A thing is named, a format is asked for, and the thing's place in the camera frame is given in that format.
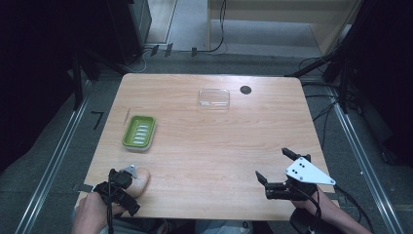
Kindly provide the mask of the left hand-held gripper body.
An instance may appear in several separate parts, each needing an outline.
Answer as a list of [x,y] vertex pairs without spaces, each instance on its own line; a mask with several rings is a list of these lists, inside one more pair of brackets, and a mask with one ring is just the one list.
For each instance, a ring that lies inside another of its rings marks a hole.
[[140,206],[132,195],[126,192],[134,179],[137,179],[134,165],[130,165],[120,171],[111,169],[108,180],[98,184],[94,188],[94,192],[100,195],[106,205],[115,203],[123,207],[131,216],[134,216],[140,209]]

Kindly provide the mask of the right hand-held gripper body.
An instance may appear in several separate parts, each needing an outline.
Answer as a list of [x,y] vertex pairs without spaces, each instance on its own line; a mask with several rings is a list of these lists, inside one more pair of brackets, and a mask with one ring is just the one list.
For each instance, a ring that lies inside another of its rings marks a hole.
[[288,166],[284,182],[269,182],[264,186],[267,199],[306,201],[317,190],[318,184],[335,185],[336,181],[311,162],[311,155],[301,157]]

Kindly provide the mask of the beige soap bar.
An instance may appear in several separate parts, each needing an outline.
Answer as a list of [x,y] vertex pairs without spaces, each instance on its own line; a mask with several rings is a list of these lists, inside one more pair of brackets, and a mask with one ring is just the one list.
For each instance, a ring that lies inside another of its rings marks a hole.
[[137,169],[135,173],[136,178],[132,180],[131,185],[126,189],[126,192],[134,199],[144,192],[150,179],[150,173],[146,169]]

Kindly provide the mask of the person's right hand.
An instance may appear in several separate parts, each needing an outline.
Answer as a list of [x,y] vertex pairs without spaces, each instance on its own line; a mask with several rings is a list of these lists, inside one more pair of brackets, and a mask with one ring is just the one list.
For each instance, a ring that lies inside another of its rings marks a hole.
[[326,215],[330,200],[325,193],[318,188],[318,191],[315,192],[311,198],[318,203],[318,208],[310,199],[306,201],[292,201],[292,204],[295,208],[304,209],[311,215],[315,215],[317,210],[320,210],[321,215]]

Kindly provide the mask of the person's left hand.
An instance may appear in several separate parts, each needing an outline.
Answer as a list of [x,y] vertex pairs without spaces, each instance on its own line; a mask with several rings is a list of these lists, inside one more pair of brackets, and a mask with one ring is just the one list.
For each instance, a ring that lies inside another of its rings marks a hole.
[[107,226],[107,206],[96,192],[81,199],[75,208],[71,234],[99,234]]

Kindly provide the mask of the green soap dish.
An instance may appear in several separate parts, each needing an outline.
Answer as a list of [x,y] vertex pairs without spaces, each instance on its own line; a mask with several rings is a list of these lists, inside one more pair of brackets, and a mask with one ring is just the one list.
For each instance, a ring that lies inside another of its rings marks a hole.
[[122,144],[130,151],[144,152],[151,147],[156,130],[156,119],[151,116],[132,116],[125,130]]

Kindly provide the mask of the clear plastic container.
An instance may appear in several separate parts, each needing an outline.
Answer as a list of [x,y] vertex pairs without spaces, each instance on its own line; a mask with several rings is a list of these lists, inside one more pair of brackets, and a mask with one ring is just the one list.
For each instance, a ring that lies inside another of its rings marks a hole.
[[230,92],[226,89],[200,89],[197,105],[208,110],[228,109],[230,107]]

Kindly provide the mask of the black metal stand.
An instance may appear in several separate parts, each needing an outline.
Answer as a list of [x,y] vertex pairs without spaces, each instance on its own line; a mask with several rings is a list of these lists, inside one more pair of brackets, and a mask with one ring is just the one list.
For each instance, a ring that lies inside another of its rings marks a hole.
[[351,69],[352,59],[356,57],[359,47],[367,43],[373,31],[373,17],[380,0],[363,0],[357,13],[356,20],[351,26],[344,39],[327,56],[317,58],[314,62],[299,68],[297,71],[287,74],[287,77],[300,78],[310,71],[327,64],[326,70],[322,74],[324,82],[331,83],[337,77],[340,78],[338,104],[342,111],[347,114],[347,91],[349,79],[353,74]]

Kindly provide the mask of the light wooden cabinet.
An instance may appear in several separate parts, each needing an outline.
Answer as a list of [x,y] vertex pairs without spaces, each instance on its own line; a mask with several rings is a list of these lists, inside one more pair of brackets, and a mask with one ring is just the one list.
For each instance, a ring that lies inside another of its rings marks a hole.
[[323,55],[331,53],[363,0],[226,0],[228,20],[308,23]]

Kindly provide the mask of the dark cabinet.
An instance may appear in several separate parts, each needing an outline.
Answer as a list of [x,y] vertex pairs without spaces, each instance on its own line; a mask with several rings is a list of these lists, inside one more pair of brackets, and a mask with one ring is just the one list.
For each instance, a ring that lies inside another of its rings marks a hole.
[[148,0],[106,0],[115,35],[114,61],[128,64],[143,55],[152,17]]

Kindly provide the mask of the metal floor rail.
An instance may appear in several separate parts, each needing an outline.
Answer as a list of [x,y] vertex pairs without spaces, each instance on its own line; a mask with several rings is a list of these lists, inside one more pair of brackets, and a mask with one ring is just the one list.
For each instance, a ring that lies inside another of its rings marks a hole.
[[344,113],[340,105],[333,98],[331,99],[331,102],[338,117],[341,128],[343,129],[349,145],[354,152],[357,163],[360,167],[360,171],[362,172],[364,180],[369,188],[373,201],[376,204],[376,207],[384,221],[388,232],[390,234],[407,234],[395,212],[395,208],[387,192],[385,191],[372,164],[368,159],[368,154],[366,153],[357,135],[356,129],[351,121],[350,116]]
[[15,234],[30,234],[36,222],[37,216],[42,210],[46,198],[51,190],[75,131],[77,130],[81,118],[84,115],[93,87],[94,82],[92,81],[86,81],[84,83],[84,91],[82,92],[84,99],[80,102],[79,107],[72,111],[69,121],[66,124],[61,137],[59,138],[52,158],[29,200]]

